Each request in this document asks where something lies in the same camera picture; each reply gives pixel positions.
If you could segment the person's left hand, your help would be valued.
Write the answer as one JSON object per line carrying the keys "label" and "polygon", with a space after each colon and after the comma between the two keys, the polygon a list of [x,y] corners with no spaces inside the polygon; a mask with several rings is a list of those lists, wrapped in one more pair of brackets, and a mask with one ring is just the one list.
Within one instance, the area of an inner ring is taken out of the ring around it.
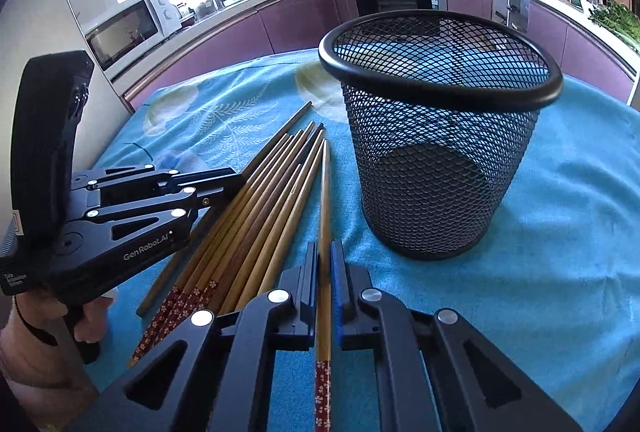
{"label": "person's left hand", "polygon": [[14,296],[1,328],[3,431],[61,431],[98,397],[51,332],[66,314],[67,307],[47,291]]}

